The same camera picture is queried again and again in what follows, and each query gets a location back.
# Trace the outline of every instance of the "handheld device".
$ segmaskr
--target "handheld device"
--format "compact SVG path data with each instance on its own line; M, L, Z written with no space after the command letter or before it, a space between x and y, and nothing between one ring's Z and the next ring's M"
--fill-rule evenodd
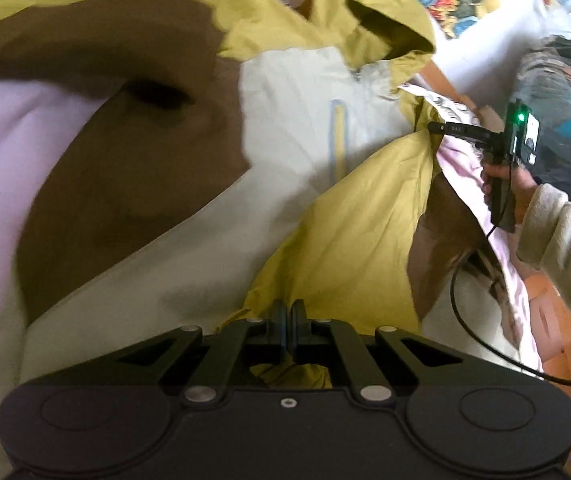
M519 100L508 105L505 130L499 134L481 126L461 123L431 122L428 130L433 134L469 140L488 153L492 164L521 163L531 166L536 161L539 121L530 108ZM515 231L515 196L507 180L492 180L490 212L492 224L511 233Z

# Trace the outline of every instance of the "black cable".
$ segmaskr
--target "black cable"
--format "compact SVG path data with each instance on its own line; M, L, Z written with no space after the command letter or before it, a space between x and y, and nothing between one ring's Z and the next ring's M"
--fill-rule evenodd
M512 189L512 166L514 163L515 163L514 160L510 161L510 174L509 174L510 189ZM509 196L507 197L507 200L505 200L505 205L503 206L503 209L501 210L501 214L499 215L499 221L497 222L497 224L501 223L501 220L503 219L505 212L507 210L508 204L509 204ZM488 235L485 237L484 244L486 242L489 242L489 237L491 237L491 235L494 233L496 228L497 228L497 225L494 225L492 227L492 229L490 230ZM529 372L534 376L545 379L546 381L549 381L550 383L561 384L562 386L571 386L571 380L569 380L569 379L563 379L560 377L548 375L545 372L540 372L539 370L535 370L534 368L530 368L529 366L526 366L523 363L520 363L519 361L512 359L510 356L505 355L503 352L497 350L492 345L489 345L488 343L483 341L483 339L481 339L472 330L472 328L470 328L467 325L467 323L463 320L463 318L461 317L461 314L459 313L459 308L456 306L456 298L455 298L455 294L454 294L454 285L456 283L456 277L459 274L459 271L461 270L461 268L463 267L463 264L468 260L468 258L470 257L471 254L472 253L469 253L469 254L467 254L466 257L461 259L459 264L454 269L454 273L452 275L452 280L450 282L450 302L452 304L452 310L454 312L454 316L456 317L456 320L459 322L460 326L468 333L468 335L472 339L474 339L477 343L479 343L481 346L483 346L483 348L485 348L489 352L492 352L492 354L500 357L501 359L503 359L504 361L507 361L508 363L512 364L513 366L521 368L521 370Z

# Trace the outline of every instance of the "plastic bag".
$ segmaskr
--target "plastic bag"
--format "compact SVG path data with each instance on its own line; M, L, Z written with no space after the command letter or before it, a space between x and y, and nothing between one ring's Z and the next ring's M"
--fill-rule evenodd
M556 20L555 25L571 26L569 12L559 16L565 22ZM543 38L525 55L513 99L527 104L541 123L531 173L571 200L571 30Z

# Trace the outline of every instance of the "metal screw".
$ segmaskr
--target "metal screw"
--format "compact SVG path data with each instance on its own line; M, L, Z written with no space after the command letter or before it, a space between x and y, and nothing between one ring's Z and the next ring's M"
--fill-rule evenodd
M190 386L183 395L191 402L210 402L216 399L216 391L209 386Z
M281 406L284 408L296 408L296 399L281 399Z
M372 384L371 386L361 388L360 394L363 399L369 400L370 402L383 402L384 400L388 400L392 397L392 390L387 386Z

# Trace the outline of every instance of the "gray fleece sleeve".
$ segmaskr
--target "gray fleece sleeve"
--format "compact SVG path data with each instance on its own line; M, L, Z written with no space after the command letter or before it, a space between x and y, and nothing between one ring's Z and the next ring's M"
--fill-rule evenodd
M537 189L517 249L519 259L543 270L571 310L571 202L549 184Z

